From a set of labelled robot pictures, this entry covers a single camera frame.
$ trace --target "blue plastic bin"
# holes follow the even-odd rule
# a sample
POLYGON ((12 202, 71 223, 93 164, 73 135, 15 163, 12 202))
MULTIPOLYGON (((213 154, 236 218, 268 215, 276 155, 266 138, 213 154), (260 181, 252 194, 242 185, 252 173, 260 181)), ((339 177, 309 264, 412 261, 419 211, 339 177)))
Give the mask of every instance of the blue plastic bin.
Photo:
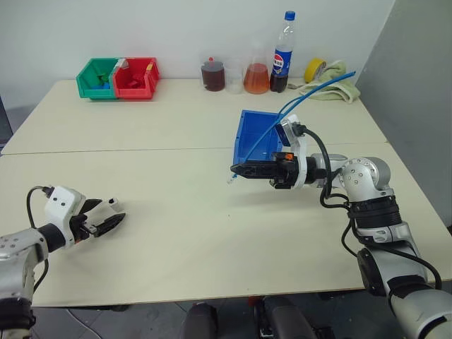
MULTIPOLYGON (((275 122, 277 116, 276 113, 242 111, 235 139, 233 165, 242 163, 245 160, 251 147, 263 132, 275 122)), ((283 148, 283 144, 273 128, 257 145, 248 160, 271 160, 271 154, 280 152, 281 148, 283 148)))

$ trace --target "beaker with orange liquid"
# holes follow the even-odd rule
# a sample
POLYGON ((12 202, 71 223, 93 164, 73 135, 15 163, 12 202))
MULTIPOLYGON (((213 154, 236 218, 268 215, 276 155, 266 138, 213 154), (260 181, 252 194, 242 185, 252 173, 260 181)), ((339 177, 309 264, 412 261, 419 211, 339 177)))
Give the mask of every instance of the beaker with orange liquid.
POLYGON ((252 94, 262 94, 270 88, 270 78, 262 46, 254 46, 251 63, 246 70, 243 86, 252 94))
POLYGON ((259 62, 250 64, 246 70, 243 86, 252 94, 265 93, 270 87, 267 66, 259 62))

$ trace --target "table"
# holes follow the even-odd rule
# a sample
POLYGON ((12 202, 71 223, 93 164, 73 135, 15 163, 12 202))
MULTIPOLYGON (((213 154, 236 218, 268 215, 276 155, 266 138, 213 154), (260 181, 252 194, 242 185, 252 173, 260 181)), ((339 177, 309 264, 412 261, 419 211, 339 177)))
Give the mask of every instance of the table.
MULTIPOLYGON (((105 102, 80 99, 76 87, 57 82, 2 153, 231 148, 243 109, 278 112, 298 95, 213 93, 198 80, 163 79, 152 102, 105 102)), ((386 141, 359 100, 306 100, 294 112, 325 144, 386 141)))
MULTIPOLYGON (((309 146, 309 152, 318 152, 309 146)), ((329 145, 384 159, 401 214, 423 257, 452 278, 452 237, 387 143, 329 145)), ((130 304, 348 290, 362 287, 341 247, 342 210, 318 189, 274 190, 266 180, 227 184, 232 149, 130 150, 0 157, 1 232, 28 227, 25 195, 63 184, 90 198, 116 196, 128 213, 114 231, 50 256, 35 306, 130 304)), ((32 210, 44 222, 45 199, 32 210)), ((359 244, 352 237, 353 249, 359 244)))

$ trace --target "bottle label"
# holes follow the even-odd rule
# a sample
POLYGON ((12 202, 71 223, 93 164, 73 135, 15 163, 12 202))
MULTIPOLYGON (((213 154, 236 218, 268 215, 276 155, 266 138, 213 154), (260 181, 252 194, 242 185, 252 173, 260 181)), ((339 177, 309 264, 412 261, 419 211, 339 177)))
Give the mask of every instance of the bottle label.
POLYGON ((273 60, 273 70, 272 74, 274 76, 288 76, 290 67, 290 57, 291 52, 281 52, 277 49, 275 50, 275 58, 273 60))

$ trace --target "red plastic bin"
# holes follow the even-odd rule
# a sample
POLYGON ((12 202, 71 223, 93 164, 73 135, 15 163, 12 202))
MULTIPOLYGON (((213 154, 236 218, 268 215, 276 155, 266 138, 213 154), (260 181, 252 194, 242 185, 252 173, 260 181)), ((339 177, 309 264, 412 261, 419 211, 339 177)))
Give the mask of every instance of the red plastic bin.
POLYGON ((123 58, 118 60, 112 82, 114 94, 122 99, 152 99, 159 73, 156 58, 123 58))

